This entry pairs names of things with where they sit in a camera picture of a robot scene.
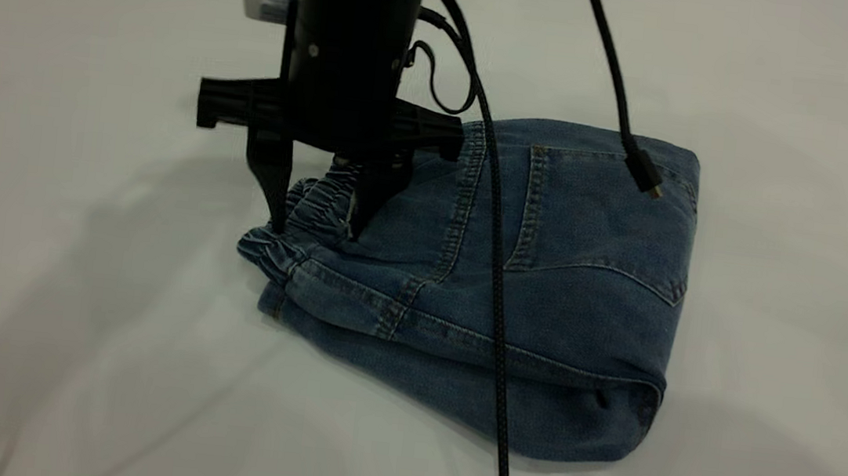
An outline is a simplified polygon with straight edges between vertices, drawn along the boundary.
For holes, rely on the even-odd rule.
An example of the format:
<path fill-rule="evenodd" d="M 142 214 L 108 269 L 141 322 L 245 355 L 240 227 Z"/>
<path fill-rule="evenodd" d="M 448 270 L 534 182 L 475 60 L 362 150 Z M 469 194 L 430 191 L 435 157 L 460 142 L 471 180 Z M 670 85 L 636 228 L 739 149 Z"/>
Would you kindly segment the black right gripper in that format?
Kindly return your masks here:
<path fill-rule="evenodd" d="M 391 156 L 421 150 L 457 161 L 464 123 L 398 96 L 415 48 L 388 57 L 380 67 L 365 48 L 337 60 L 314 44 L 299 46 L 294 35 L 284 37 L 280 47 L 276 78 L 203 78 L 195 117 L 199 129 L 228 124 L 249 130 L 246 162 L 262 188 L 274 233 L 282 233 L 287 220 L 292 140 L 371 159 L 361 164 L 348 215 L 349 237 L 357 242 L 373 216 L 408 188 L 413 162 Z"/>

